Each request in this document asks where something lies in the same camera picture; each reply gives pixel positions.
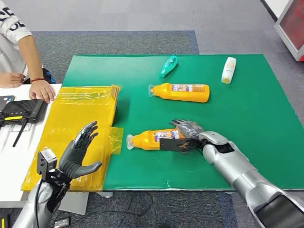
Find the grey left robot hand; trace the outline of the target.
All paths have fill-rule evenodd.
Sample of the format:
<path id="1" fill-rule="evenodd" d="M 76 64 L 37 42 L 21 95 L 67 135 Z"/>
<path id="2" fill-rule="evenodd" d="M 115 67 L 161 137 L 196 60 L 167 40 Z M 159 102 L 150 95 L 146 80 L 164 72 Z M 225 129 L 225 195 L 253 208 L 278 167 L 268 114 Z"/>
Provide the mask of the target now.
<path id="1" fill-rule="evenodd" d="M 102 166 L 100 161 L 95 161 L 87 166 L 82 165 L 89 145 L 98 135 L 94 133 L 97 129 L 97 124 L 97 121 L 89 123 L 80 130 L 75 139 L 70 141 L 60 157 L 58 169 L 72 180 L 100 169 Z"/>

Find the person's left hand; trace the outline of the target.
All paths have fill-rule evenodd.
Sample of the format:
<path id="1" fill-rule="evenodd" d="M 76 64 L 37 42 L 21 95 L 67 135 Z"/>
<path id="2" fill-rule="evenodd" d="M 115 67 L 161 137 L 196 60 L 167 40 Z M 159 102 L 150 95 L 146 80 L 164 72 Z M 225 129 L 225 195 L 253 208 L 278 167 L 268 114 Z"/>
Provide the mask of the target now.
<path id="1" fill-rule="evenodd" d="M 30 99 L 41 99 L 49 104 L 55 98 L 55 91 L 45 80 L 36 80 L 31 83 L 29 91 Z"/>

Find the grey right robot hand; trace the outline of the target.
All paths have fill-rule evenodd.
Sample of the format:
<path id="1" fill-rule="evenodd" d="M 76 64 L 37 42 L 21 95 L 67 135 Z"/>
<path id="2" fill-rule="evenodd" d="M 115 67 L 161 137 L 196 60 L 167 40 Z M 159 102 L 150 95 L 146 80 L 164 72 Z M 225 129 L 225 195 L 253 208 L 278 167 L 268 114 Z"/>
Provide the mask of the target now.
<path id="1" fill-rule="evenodd" d="M 177 128 L 180 133 L 183 135 L 185 138 L 195 138 L 197 139 L 198 136 L 204 132 L 204 129 L 196 122 L 183 120 L 183 119 L 173 119 L 169 123 L 175 128 Z"/>

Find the person's right hand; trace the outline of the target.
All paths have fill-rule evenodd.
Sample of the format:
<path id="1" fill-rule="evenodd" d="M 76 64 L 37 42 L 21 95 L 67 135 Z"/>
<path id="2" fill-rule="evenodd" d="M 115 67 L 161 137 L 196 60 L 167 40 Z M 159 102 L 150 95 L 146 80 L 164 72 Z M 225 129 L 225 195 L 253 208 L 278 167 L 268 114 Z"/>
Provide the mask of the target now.
<path id="1" fill-rule="evenodd" d="M 26 76 L 19 73 L 1 73 L 0 88 L 17 88 L 21 86 Z"/>

